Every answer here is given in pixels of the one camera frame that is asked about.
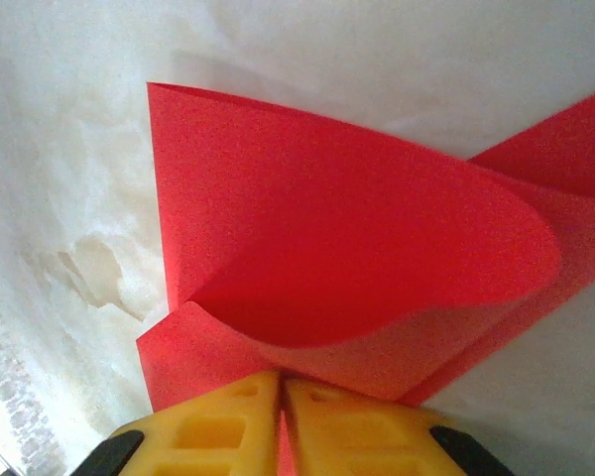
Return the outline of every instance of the white paper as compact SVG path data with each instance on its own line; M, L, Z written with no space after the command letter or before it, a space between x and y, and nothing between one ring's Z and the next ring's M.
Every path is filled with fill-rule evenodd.
M150 410L149 80L467 158L595 91L595 1L0 1L0 452L22 472L69 472ZM595 289L578 302L431 401L516 471L595 474Z

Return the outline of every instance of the red foam sheet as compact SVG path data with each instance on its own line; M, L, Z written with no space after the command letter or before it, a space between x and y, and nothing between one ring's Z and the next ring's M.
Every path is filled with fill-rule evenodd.
M461 163L149 94L173 311L138 341L155 410L277 365L419 403L595 280L595 96Z

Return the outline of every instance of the curled red sheet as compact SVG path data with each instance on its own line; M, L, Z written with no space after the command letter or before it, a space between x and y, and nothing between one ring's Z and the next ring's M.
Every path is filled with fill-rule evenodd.
M469 162L149 85L155 410L271 366L417 404L595 280L595 95Z

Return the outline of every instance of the white fabric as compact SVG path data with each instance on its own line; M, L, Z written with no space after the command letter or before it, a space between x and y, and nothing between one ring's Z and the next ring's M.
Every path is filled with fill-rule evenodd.
M595 0L0 0L0 452L23 472L68 472L150 408L148 80L467 158L595 91ZM595 474L595 288L431 404L516 471Z

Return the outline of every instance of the white backdrop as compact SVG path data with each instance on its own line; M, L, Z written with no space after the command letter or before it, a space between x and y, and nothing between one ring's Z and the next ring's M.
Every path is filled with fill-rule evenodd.
M148 80L467 158L595 91L595 0L0 0L0 452L28 474L150 410ZM429 403L519 474L595 474L595 286Z

